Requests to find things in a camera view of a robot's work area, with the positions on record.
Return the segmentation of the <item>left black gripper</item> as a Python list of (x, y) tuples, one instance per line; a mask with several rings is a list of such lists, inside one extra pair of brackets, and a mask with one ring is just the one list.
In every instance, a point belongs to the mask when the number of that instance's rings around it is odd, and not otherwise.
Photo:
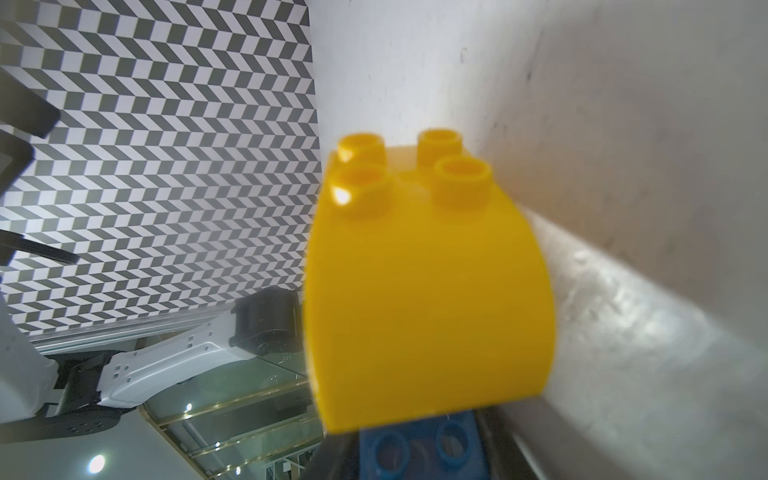
[[(1, 70), (1, 123), (46, 138), (61, 118), (61, 111), (23, 85), (19, 80)], [(20, 178), (34, 163), (35, 149), (6, 131), (1, 132), (1, 195)], [(64, 265), (74, 265), (80, 256), (48, 246), (23, 234), (1, 231), (1, 265), (8, 266), (17, 252), (29, 253)]]

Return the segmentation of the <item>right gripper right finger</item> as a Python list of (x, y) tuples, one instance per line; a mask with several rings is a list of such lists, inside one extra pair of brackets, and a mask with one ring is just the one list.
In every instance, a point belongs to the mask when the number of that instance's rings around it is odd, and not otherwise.
[(515, 440), (511, 424), (498, 406), (477, 409), (476, 419), (492, 479), (539, 479)]

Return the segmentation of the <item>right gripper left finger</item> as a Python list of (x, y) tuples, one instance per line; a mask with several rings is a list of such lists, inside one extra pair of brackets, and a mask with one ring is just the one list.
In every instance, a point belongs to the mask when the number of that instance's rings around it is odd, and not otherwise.
[(328, 434), (314, 450), (300, 480), (358, 480), (359, 433)]

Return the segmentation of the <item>blue lego brick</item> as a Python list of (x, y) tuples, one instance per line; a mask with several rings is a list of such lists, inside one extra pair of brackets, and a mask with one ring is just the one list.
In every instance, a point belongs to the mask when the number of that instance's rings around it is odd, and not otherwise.
[(362, 479), (488, 479), (474, 412), (362, 430)]

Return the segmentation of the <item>yellow curved lego brick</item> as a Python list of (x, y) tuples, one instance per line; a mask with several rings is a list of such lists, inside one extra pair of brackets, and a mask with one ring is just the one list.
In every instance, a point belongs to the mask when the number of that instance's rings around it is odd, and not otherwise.
[(492, 166), (450, 129), (361, 132), (329, 155), (307, 244), (303, 330), (332, 434), (540, 394), (556, 345), (543, 252)]

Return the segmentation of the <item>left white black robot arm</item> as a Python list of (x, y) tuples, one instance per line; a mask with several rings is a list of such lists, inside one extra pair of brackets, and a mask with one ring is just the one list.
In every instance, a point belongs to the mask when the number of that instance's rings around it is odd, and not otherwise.
[(131, 351), (40, 353), (1, 308), (1, 441), (71, 438), (115, 427), (159, 392), (217, 367), (301, 349), (295, 290), (268, 287), (188, 333)]

